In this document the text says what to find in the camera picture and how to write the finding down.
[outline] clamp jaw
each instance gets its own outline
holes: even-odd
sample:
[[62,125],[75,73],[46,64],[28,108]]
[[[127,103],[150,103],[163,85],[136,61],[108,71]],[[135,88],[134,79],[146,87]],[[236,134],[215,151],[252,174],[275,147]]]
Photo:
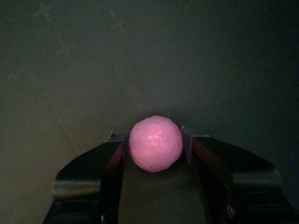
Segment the clamp jaw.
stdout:
[[[275,166],[239,147],[182,128],[208,224],[299,224]],[[60,170],[44,224],[118,223],[128,135],[111,134]]]

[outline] dark background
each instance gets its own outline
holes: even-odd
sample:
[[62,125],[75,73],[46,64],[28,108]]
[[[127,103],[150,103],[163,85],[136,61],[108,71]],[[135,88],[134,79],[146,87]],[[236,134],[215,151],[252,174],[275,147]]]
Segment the dark background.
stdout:
[[297,1],[3,0],[0,222],[42,223],[60,168],[151,115],[271,161],[298,211],[298,15]]

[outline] gray surface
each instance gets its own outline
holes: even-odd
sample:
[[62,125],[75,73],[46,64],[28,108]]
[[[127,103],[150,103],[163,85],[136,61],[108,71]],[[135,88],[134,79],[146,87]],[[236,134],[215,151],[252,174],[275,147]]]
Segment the gray surface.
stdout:
[[156,173],[143,171],[128,159],[119,224],[151,223],[206,223],[199,189],[184,157]]
[[0,222],[42,223],[60,168],[151,115],[268,159],[299,210],[297,1],[42,2],[0,1]]

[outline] pink ball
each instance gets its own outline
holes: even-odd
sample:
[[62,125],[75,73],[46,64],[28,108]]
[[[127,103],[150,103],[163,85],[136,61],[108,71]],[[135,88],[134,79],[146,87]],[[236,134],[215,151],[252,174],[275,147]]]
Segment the pink ball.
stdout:
[[175,123],[155,115],[139,122],[130,134],[135,164],[148,172],[167,169],[183,152],[183,136]]

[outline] pink object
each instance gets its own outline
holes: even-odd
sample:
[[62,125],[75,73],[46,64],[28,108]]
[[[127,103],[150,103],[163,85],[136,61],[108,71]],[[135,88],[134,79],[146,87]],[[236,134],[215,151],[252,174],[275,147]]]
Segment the pink object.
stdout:
[[155,115],[139,122],[130,134],[135,164],[148,172],[167,169],[183,152],[183,136],[175,123]]

